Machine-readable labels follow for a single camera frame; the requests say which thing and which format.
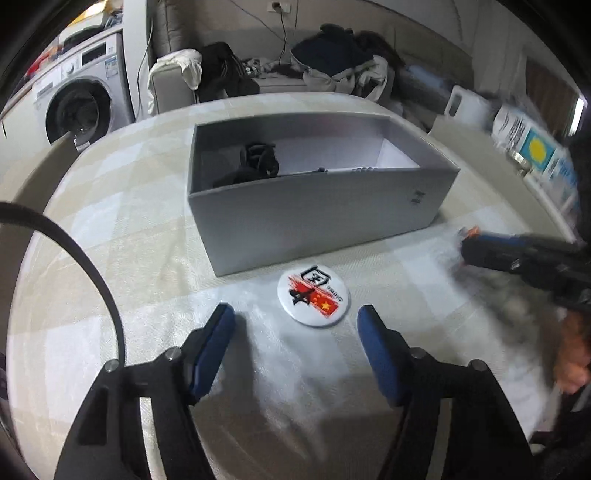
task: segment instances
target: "yellow circle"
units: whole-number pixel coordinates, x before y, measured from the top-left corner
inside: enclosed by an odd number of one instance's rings
[[[539,138],[533,138],[530,142],[531,159],[542,163],[546,159],[546,146]]]

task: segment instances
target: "wall outlet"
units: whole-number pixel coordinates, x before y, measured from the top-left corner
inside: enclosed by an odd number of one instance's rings
[[[267,3],[267,11],[268,12],[275,12],[276,11],[273,8],[273,4],[274,3],[275,2],[269,2],[269,3]],[[291,12],[291,3],[289,3],[289,2],[279,2],[279,4],[281,5],[281,9],[283,10],[283,13],[288,14],[288,13]]]

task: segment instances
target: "round badge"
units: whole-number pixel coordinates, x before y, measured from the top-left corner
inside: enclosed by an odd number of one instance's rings
[[[305,265],[286,271],[277,284],[277,296],[294,320],[311,327],[332,325],[349,308],[349,290],[324,265]]]

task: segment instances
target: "checkered tablecloth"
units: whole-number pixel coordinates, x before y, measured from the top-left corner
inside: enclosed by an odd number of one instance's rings
[[[281,308],[277,280],[297,262],[213,274],[186,200],[194,125],[310,111],[392,115],[326,93],[221,100],[110,134],[67,173],[46,214],[83,247],[111,288],[128,362],[180,345],[226,301],[244,321],[211,395],[193,409],[217,477],[374,478],[399,412],[378,392],[356,333],[356,312],[371,303],[410,345],[437,359],[485,360],[530,433],[550,389],[536,309],[552,309],[504,276],[482,279],[457,269],[461,227],[519,233],[525,226],[451,153],[444,150],[462,171],[431,227],[308,259],[335,270],[350,290],[351,308],[336,326],[310,329]],[[491,282],[495,288],[487,289]],[[92,283],[59,247],[35,234],[12,307],[8,381],[18,440],[41,480],[53,477],[80,403],[114,356],[111,321]],[[163,478],[147,401],[142,421],[153,478]]]

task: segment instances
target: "gray box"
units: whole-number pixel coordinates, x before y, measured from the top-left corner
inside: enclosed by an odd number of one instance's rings
[[[251,142],[276,145],[279,176],[214,189]],[[227,275],[429,226],[458,172],[384,116],[261,115],[195,127],[189,205]]]

